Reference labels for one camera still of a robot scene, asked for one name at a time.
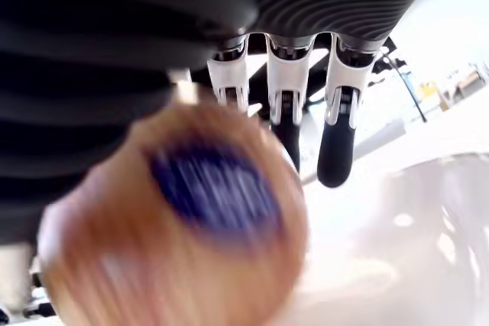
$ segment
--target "orange ball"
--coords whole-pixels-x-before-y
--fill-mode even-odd
[[[292,289],[306,237],[272,133],[231,108],[173,105],[47,209],[39,258],[67,326],[258,326]]]

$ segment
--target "robotic hand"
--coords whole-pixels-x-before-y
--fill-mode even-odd
[[[208,63],[219,103],[245,111],[254,32],[267,35],[272,130],[297,169],[309,56],[334,34],[318,177],[341,185],[366,78],[412,1],[0,0],[0,244],[35,243],[44,207],[167,103],[168,70]]]

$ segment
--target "blue label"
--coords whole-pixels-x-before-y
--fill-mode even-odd
[[[217,234],[278,228],[280,209],[256,167],[226,147],[192,145],[156,156],[151,171],[173,210]]]

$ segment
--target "black cable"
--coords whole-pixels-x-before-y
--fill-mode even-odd
[[[387,60],[389,60],[389,65],[392,66],[392,69],[396,70],[397,75],[403,81],[404,85],[406,86],[407,91],[410,93],[410,96],[413,99],[414,105],[416,105],[416,108],[418,109],[419,115],[421,116],[421,119],[423,120],[423,122],[425,122],[425,123],[428,122],[428,120],[426,120],[425,114],[423,114],[423,111],[421,110],[421,107],[419,106],[419,103],[418,103],[418,100],[416,99],[416,96],[413,94],[410,87],[407,85],[407,81],[404,78],[403,74],[399,71],[399,68],[397,67],[396,63],[394,61],[392,61],[392,59],[389,58],[389,56],[386,55],[385,53],[382,53],[382,54],[384,55],[384,57],[387,58]]]

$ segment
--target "wall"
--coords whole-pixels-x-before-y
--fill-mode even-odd
[[[458,66],[489,62],[487,0],[416,0],[392,33],[418,78],[444,78]]]

